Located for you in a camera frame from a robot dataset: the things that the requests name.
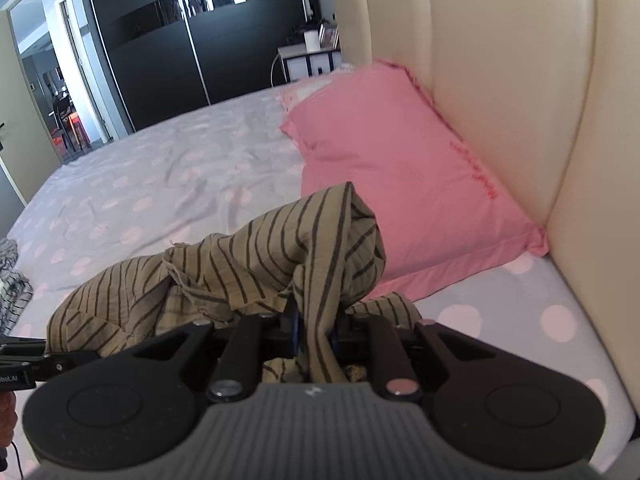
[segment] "headboard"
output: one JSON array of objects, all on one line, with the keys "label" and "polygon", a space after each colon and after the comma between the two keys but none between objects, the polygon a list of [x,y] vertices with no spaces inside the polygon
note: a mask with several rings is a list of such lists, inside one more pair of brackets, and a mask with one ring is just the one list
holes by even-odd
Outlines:
[{"label": "headboard", "polygon": [[640,0],[335,0],[345,61],[409,67],[524,209],[640,410]]}]

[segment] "gray ribbed surface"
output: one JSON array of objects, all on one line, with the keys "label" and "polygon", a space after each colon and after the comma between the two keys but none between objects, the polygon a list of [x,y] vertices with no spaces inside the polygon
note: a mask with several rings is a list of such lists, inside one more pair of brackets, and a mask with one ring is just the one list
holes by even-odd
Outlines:
[{"label": "gray ribbed surface", "polygon": [[586,463],[545,473],[505,472],[445,444],[414,405],[361,384],[261,384],[253,397],[211,408],[179,447],[113,473],[46,464],[33,480],[597,479]]}]

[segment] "nightstand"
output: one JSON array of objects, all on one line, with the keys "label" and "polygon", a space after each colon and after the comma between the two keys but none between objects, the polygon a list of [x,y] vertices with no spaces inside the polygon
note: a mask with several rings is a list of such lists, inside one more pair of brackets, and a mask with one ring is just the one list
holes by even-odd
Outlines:
[{"label": "nightstand", "polygon": [[327,74],[342,64],[340,48],[332,46],[308,52],[306,44],[281,46],[278,49],[282,71],[287,83]]}]

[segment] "black sliding wardrobe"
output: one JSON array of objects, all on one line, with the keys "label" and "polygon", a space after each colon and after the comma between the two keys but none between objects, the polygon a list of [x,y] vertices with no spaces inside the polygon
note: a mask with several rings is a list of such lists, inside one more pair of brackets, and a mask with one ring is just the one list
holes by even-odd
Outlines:
[{"label": "black sliding wardrobe", "polygon": [[268,88],[305,0],[91,0],[133,127]]}]

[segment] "bed sheet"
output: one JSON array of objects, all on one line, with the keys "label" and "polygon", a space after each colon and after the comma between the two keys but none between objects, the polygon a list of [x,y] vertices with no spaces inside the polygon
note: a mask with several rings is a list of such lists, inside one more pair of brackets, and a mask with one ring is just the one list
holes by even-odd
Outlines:
[{"label": "bed sheet", "polygon": [[[13,335],[44,337],[56,307],[104,267],[211,232],[232,233],[298,199],[303,159],[280,132],[283,118],[270,89],[158,124],[53,174],[10,232],[17,268],[34,286]],[[604,470],[623,449],[633,409],[549,260],[525,254],[417,306],[425,317],[585,381],[607,414],[592,464]],[[28,395],[18,393],[18,415]],[[20,423],[15,442],[24,469],[35,468]],[[4,478],[18,479],[12,450],[9,464]]]}]

